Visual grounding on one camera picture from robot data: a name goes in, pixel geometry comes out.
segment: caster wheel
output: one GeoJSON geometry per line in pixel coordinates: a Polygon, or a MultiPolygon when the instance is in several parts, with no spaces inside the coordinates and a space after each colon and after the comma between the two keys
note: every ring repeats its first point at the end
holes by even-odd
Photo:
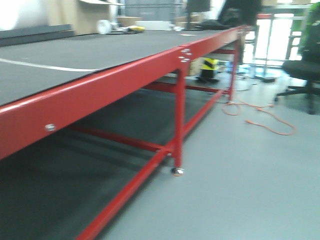
{"type": "Polygon", "coordinates": [[[174,167],[171,169],[171,173],[175,177],[181,177],[184,174],[184,169],[180,167],[174,167]]]}
{"type": "Polygon", "coordinates": [[[310,114],[310,115],[315,115],[315,110],[309,109],[309,110],[308,110],[308,114],[310,114]]]}

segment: white wall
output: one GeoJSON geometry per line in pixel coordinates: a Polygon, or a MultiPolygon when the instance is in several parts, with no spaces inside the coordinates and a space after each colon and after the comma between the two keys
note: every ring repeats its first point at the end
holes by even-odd
{"type": "Polygon", "coordinates": [[[47,24],[44,0],[0,0],[0,31],[47,24]]]}

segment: black mat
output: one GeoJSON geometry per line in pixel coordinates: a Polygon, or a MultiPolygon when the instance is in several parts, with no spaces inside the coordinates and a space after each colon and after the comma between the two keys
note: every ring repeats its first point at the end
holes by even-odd
{"type": "Polygon", "coordinates": [[[56,32],[64,32],[64,31],[72,31],[71,24],[64,25],[55,25],[55,26],[33,26],[19,29],[12,29],[6,31],[0,31],[0,39],[9,39],[16,38],[22,36],[30,36],[30,35],[41,35],[47,33],[56,33],[56,32]]]}
{"type": "MultiPolygon", "coordinates": [[[[145,31],[129,35],[83,35],[0,48],[0,58],[74,69],[108,69],[221,31],[145,31]]],[[[21,66],[0,61],[0,106],[65,84],[88,72],[21,66]]]]}

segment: orange extension cord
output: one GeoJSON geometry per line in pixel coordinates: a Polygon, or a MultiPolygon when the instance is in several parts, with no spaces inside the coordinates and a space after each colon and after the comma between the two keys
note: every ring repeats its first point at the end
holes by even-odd
{"type": "Polygon", "coordinates": [[[237,98],[237,100],[238,100],[240,103],[236,103],[236,102],[227,102],[227,103],[225,103],[225,104],[222,106],[222,111],[223,111],[225,114],[230,115],[230,116],[238,116],[238,115],[240,115],[240,113],[241,113],[241,105],[249,106],[249,107],[252,107],[252,108],[254,108],[254,109],[258,110],[258,111],[261,111],[261,112],[264,112],[264,113],[266,113],[266,114],[271,115],[272,117],[274,117],[274,118],[275,118],[276,120],[278,120],[279,122],[281,122],[281,123],[289,126],[290,128],[292,128],[292,131],[289,132],[289,133],[275,131],[275,130],[273,130],[272,128],[266,126],[266,125],[262,125],[262,124],[259,124],[259,123],[255,123],[255,122],[253,122],[253,121],[251,121],[251,120],[245,120],[246,123],[263,127],[263,128],[268,129],[269,131],[271,131],[271,132],[273,132],[273,133],[275,133],[275,134],[279,134],[279,135],[282,135],[282,136],[291,136],[291,135],[293,135],[293,134],[295,134],[295,133],[297,132],[297,128],[296,128],[294,125],[292,125],[292,124],[290,124],[290,123],[288,123],[288,122],[280,119],[280,118],[279,118],[278,116],[276,116],[275,114],[273,114],[273,113],[271,113],[271,112],[269,112],[269,111],[264,110],[264,108],[272,108],[272,107],[274,107],[273,104],[269,104],[268,106],[256,106],[256,105],[252,105],[252,104],[249,104],[249,103],[247,103],[247,102],[245,102],[245,101],[240,100],[240,99],[238,98],[238,96],[235,96],[235,97],[237,98]],[[226,111],[226,107],[227,107],[227,106],[236,106],[236,107],[238,108],[237,113],[229,113],[229,112],[227,112],[227,111],[226,111]]]}

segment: office chair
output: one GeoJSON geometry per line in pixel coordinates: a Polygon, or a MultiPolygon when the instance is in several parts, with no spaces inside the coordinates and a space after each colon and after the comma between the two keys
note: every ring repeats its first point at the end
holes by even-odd
{"type": "Polygon", "coordinates": [[[302,60],[286,60],[282,69],[292,78],[306,80],[305,86],[288,86],[285,92],[278,93],[274,101],[277,102],[278,96],[294,94],[307,94],[308,110],[311,115],[315,114],[314,95],[320,96],[320,88],[315,88],[315,84],[320,84],[320,5],[317,11],[311,14],[317,15],[317,20],[313,18],[307,26],[307,36],[303,43],[302,60]]]}

